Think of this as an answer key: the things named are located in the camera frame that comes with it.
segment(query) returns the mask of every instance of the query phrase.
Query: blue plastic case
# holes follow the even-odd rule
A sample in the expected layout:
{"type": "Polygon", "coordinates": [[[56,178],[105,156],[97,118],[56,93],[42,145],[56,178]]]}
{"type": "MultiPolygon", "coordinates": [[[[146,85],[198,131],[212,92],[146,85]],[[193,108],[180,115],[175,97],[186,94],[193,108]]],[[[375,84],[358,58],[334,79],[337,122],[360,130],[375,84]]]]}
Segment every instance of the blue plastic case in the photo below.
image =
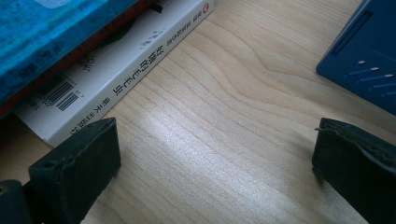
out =
{"type": "Polygon", "coordinates": [[[319,75],[396,115],[396,1],[365,0],[319,62],[319,75]]]}

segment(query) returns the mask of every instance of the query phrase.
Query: book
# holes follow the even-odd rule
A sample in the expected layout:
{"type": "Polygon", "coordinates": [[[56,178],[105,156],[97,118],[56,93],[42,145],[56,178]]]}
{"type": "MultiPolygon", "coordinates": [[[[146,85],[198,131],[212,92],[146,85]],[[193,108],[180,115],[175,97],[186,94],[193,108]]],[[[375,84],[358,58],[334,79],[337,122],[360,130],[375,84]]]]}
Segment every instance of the book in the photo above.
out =
{"type": "Polygon", "coordinates": [[[72,66],[82,57],[92,51],[99,43],[105,41],[126,23],[132,21],[140,13],[148,9],[158,0],[137,0],[132,6],[124,10],[120,15],[111,22],[100,28],[93,35],[85,39],[82,43],[64,55],[58,62],[46,69],[42,74],[29,82],[15,94],[11,95],[5,102],[0,105],[0,118],[8,114],[17,104],[27,99],[37,91],[44,83],[48,82],[59,72],[72,66]]]}
{"type": "Polygon", "coordinates": [[[120,40],[57,76],[15,114],[53,147],[99,120],[214,8],[214,0],[160,0],[120,40]]]}
{"type": "Polygon", "coordinates": [[[317,73],[396,115],[396,4],[363,0],[317,73]]]}
{"type": "Polygon", "coordinates": [[[135,2],[0,1],[0,105],[135,2]]]}

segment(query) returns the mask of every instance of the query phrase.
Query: light wood surface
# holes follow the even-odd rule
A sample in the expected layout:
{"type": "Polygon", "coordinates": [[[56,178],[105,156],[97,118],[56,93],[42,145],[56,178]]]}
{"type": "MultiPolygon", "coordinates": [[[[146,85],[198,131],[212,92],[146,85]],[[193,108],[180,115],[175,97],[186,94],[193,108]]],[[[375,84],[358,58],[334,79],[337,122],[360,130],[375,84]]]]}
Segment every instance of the light wood surface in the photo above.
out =
{"type": "MultiPolygon", "coordinates": [[[[364,223],[311,158],[320,118],[396,145],[396,119],[315,73],[360,0],[217,0],[107,115],[122,166],[83,223],[364,223]]],[[[50,147],[0,121],[0,179],[50,147]]]]}

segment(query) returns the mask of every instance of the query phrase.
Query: white label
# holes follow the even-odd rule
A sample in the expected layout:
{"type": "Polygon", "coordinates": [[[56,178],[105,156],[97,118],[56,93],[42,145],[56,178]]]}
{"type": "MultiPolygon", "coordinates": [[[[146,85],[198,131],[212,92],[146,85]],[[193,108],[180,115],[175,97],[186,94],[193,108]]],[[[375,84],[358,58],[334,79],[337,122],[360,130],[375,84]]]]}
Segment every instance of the white label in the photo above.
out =
{"type": "Polygon", "coordinates": [[[63,6],[64,4],[70,2],[71,0],[35,0],[35,1],[43,7],[56,8],[63,6]]]}

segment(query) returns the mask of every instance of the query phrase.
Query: barcode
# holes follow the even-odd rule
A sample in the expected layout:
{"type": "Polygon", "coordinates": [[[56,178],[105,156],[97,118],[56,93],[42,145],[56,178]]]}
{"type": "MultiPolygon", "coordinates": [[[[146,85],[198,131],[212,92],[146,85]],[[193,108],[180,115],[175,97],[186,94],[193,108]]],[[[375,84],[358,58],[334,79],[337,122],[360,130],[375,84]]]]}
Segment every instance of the barcode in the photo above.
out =
{"type": "Polygon", "coordinates": [[[74,86],[62,77],[54,77],[40,92],[41,99],[46,101],[46,105],[54,105],[73,88],[74,86]]]}
{"type": "Polygon", "coordinates": [[[76,100],[78,99],[78,96],[75,95],[73,92],[70,92],[70,94],[67,95],[59,104],[56,106],[62,110],[65,111],[67,107],[69,107],[71,104],[73,104],[76,100]]]}

